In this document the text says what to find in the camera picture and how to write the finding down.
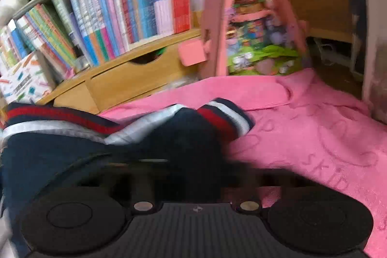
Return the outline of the navy white jacket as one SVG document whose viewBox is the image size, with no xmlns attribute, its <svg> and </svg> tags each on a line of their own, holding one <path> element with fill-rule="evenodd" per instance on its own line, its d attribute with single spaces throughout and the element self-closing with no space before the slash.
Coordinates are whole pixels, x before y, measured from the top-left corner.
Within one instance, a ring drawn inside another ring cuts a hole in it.
<svg viewBox="0 0 387 258">
<path fill-rule="evenodd" d="M 1 145 L 11 244 L 19 257 L 28 254 L 19 228 L 27 205 L 111 163 L 157 160 L 169 171 L 163 188 L 173 199 L 216 199 L 230 170 L 226 146 L 253 127 L 252 116 L 223 98 L 197 109 L 173 104 L 121 122 L 67 107 L 12 103 Z"/>
</svg>

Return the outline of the pink bunny towel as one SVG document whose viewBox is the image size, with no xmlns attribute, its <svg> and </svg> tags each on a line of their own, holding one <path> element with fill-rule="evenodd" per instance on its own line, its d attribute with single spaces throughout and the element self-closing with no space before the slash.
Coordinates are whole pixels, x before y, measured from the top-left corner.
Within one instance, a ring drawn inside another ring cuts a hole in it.
<svg viewBox="0 0 387 258">
<path fill-rule="evenodd" d="M 191 108 L 224 98 L 254 118 L 228 149 L 235 160 L 286 167 L 363 202 L 374 227 L 366 251 L 386 256 L 386 126 L 354 96 L 323 83 L 311 69 L 288 76 L 212 77 L 118 105 L 120 120 L 179 103 Z"/>
</svg>

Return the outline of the colourful pattern box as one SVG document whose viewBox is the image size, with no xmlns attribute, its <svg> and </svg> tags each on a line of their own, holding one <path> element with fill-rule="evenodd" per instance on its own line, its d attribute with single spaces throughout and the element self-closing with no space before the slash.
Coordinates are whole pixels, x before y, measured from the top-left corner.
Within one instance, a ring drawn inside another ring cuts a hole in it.
<svg viewBox="0 0 387 258">
<path fill-rule="evenodd" d="M 40 51 L 30 53 L 1 77 L 1 93 L 7 103 L 37 103 L 56 88 Z"/>
</svg>

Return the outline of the wooden drawer organizer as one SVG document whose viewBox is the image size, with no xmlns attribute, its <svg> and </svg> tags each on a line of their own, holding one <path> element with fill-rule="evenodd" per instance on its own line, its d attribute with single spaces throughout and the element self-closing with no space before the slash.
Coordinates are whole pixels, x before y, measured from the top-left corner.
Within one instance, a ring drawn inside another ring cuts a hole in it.
<svg viewBox="0 0 387 258">
<path fill-rule="evenodd" d="M 121 103 L 149 96 L 196 72 L 195 66 L 182 65 L 178 46 L 199 36 L 199 29 L 191 29 L 139 46 L 64 81 L 38 104 L 98 114 Z"/>
</svg>

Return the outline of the pink toy house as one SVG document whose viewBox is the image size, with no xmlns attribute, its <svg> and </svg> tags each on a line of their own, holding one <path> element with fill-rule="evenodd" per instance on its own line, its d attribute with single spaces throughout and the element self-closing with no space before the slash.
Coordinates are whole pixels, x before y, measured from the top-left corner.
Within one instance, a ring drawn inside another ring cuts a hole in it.
<svg viewBox="0 0 387 258">
<path fill-rule="evenodd" d="M 179 45 L 199 77 L 289 75 L 310 65 L 305 22 L 289 0 L 205 0 L 201 36 Z"/>
</svg>

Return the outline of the row of upright books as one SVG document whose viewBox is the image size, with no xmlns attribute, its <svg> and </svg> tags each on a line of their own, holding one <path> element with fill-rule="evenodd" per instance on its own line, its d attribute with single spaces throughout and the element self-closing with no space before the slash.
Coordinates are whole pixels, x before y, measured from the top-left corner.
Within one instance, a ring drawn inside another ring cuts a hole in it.
<svg viewBox="0 0 387 258">
<path fill-rule="evenodd" d="M 40 51 L 59 81 L 188 31 L 190 0 L 29 0 L 1 28 L 1 76 Z"/>
</svg>

